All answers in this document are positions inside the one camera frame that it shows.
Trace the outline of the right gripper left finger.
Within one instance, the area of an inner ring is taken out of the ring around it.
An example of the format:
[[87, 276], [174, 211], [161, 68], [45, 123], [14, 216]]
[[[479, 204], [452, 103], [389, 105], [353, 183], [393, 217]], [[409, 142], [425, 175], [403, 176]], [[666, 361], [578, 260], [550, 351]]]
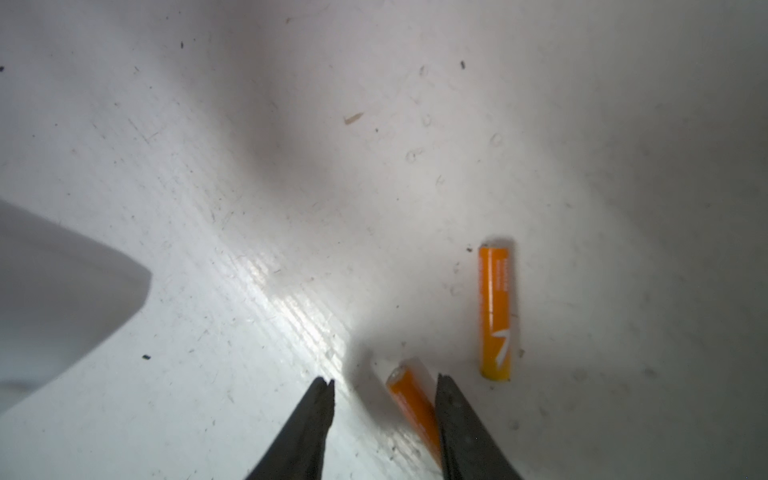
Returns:
[[317, 377], [247, 480], [320, 480], [335, 413], [335, 382]]

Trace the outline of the white remote control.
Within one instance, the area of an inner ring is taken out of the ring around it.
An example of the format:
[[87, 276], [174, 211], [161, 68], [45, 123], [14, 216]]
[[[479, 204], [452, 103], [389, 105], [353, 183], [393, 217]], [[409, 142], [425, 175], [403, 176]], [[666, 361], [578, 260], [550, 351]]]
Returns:
[[120, 329], [143, 307], [151, 279], [124, 253], [2, 202], [2, 411]]

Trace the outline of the orange battery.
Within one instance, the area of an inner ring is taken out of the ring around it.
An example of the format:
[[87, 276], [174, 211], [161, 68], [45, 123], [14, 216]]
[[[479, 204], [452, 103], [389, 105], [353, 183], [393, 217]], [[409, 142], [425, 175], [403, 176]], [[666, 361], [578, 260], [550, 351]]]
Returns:
[[440, 434], [434, 398], [436, 383], [416, 357], [400, 362], [390, 373], [386, 389], [439, 468]]
[[511, 378], [509, 265], [507, 248], [482, 245], [478, 249], [480, 373], [494, 382]]

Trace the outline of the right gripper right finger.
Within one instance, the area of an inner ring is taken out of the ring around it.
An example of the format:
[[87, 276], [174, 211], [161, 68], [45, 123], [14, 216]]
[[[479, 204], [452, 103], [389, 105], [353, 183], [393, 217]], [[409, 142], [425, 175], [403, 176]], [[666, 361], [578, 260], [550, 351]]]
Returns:
[[438, 375], [435, 413], [444, 479], [523, 479], [449, 375]]

